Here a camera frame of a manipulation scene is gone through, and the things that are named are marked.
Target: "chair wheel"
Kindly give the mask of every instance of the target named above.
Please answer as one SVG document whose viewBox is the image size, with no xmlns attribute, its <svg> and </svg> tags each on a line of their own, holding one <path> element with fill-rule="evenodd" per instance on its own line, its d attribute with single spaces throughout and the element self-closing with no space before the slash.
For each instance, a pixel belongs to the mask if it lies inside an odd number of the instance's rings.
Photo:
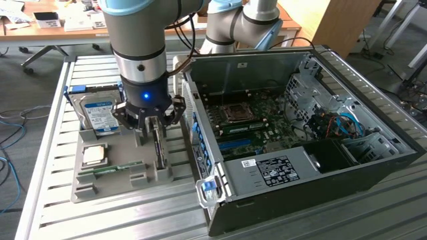
<svg viewBox="0 0 427 240">
<path fill-rule="evenodd" d="M 32 68 L 24 68 L 24 73 L 26 74 L 26 75 L 32 75 L 33 73 L 34 73 L 34 70 L 32 69 Z"/>
<path fill-rule="evenodd" d="M 97 45 L 97 44 L 92 44 L 92 48 L 94 49 L 94 50 L 100 50 L 101 48 L 100 48 L 100 45 Z"/>
<path fill-rule="evenodd" d="M 18 47 L 18 51 L 22 53 L 22 54 L 26 54 L 29 51 L 28 51 L 28 48 L 26 47 Z"/>
</svg>

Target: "barcode sticker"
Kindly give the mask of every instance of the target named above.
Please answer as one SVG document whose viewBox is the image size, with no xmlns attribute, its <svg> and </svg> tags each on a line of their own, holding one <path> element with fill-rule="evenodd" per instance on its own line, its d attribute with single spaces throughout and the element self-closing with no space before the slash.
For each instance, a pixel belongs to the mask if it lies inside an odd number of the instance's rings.
<svg viewBox="0 0 427 240">
<path fill-rule="evenodd" d="M 242 165 L 244 168 L 256 166 L 256 161 L 254 161 L 254 159 L 242 160 L 241 161 L 241 165 Z"/>
</svg>

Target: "white cable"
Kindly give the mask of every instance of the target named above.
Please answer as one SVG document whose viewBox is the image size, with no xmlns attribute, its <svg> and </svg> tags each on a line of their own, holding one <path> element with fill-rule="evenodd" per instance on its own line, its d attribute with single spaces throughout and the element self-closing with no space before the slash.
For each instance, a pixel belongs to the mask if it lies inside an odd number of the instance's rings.
<svg viewBox="0 0 427 240">
<path fill-rule="evenodd" d="M 21 118 L 21 119 L 28 119 L 28 120 L 34 120 L 34 119 L 42 119 L 45 117 L 49 116 L 49 114 L 46 115 L 42 115 L 42 116 L 34 116 L 34 117 L 25 117 L 25 115 L 32 112 L 33 110 L 37 110 L 37 109 L 44 109 L 44 108 L 49 108 L 50 105 L 40 105 L 40 106 L 34 106 L 32 108 L 28 108 L 28 109 L 24 109 L 22 111 L 20 111 L 20 113 L 17 115 L 12 115 L 12 116 L 2 116 L 0 114 L 0 119 L 13 119 L 13 118 Z"/>
</svg>

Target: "hard drive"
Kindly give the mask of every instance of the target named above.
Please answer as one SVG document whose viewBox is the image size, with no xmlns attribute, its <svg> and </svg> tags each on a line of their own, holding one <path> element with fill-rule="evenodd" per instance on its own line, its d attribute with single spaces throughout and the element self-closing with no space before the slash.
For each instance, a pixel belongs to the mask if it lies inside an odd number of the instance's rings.
<svg viewBox="0 0 427 240">
<path fill-rule="evenodd" d="M 96 136 L 105 136 L 120 131 L 118 122 L 110 112 L 113 106 L 121 103 L 117 85 L 72 86 L 68 91 L 68 99 L 84 130 L 93 129 Z"/>
</svg>

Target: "wooden cabinet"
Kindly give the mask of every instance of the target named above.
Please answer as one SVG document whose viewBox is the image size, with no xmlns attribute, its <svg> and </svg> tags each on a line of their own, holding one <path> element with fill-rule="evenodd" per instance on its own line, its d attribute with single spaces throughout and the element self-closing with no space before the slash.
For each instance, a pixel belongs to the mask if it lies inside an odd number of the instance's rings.
<svg viewBox="0 0 427 240">
<path fill-rule="evenodd" d="M 346 57 L 381 0 L 277 0 L 301 26 L 296 34 L 314 45 L 328 45 Z M 297 39 L 293 46 L 308 46 Z"/>
</svg>

